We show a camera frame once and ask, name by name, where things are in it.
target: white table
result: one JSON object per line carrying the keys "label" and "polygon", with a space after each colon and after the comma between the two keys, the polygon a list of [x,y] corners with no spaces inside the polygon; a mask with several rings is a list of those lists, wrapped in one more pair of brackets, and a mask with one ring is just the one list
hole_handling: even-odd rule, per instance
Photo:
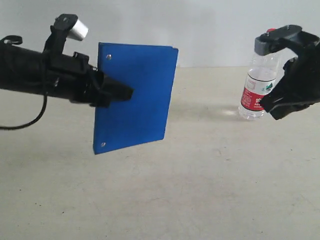
{"label": "white table", "polygon": [[[94,110],[53,98],[1,131],[0,239],[318,240],[320,105],[240,120],[246,71],[178,69],[158,142],[95,156]],[[41,101],[1,91],[1,123]]]}

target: blue board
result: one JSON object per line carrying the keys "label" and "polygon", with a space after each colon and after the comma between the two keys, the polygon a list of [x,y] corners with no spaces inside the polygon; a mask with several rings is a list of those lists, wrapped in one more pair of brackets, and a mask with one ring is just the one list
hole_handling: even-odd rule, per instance
{"label": "blue board", "polygon": [[99,43],[98,68],[134,92],[129,101],[95,109],[95,154],[165,137],[177,58],[171,46]]}

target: black cable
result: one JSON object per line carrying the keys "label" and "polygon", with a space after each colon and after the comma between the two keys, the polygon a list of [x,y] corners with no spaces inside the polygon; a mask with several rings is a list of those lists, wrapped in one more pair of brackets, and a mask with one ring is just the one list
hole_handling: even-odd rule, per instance
{"label": "black cable", "polygon": [[43,90],[43,104],[40,113],[38,116],[23,125],[18,125],[18,126],[0,126],[0,130],[5,130],[5,131],[12,131],[12,130],[20,130],[20,129],[25,129],[27,127],[30,127],[31,125],[35,124],[38,122],[44,115],[46,108],[47,108],[47,103],[48,103],[48,93],[47,93],[47,88],[46,88],[46,79],[47,79],[47,71],[46,68],[43,64],[43,62],[40,62],[40,71],[41,71],[41,78],[42,78],[42,90]]}

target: robotic arm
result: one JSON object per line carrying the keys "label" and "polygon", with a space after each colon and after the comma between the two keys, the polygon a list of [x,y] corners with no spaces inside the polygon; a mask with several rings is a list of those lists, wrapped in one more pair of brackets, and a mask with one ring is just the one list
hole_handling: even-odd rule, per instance
{"label": "robotic arm", "polygon": [[255,39],[254,51],[265,56],[285,48],[297,57],[283,67],[284,76],[260,105],[276,120],[320,102],[320,38],[288,25]]}
{"label": "robotic arm", "polygon": [[82,41],[88,33],[77,15],[60,15],[50,30],[43,52],[18,47],[23,43],[21,36],[9,35],[0,40],[0,89],[43,95],[42,109],[33,121],[0,126],[0,130],[18,130],[36,123],[46,110],[48,96],[104,108],[111,101],[131,99],[133,89],[90,65],[89,56],[79,52],[73,56],[63,54],[67,38]]}

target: plastic water bottle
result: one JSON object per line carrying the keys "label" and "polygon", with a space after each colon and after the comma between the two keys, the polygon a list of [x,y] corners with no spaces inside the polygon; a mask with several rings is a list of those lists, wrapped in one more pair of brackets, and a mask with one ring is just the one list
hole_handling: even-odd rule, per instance
{"label": "plastic water bottle", "polygon": [[279,61],[278,52],[266,56],[254,53],[239,105],[240,116],[247,120],[256,120],[265,114],[259,102],[275,86]]}

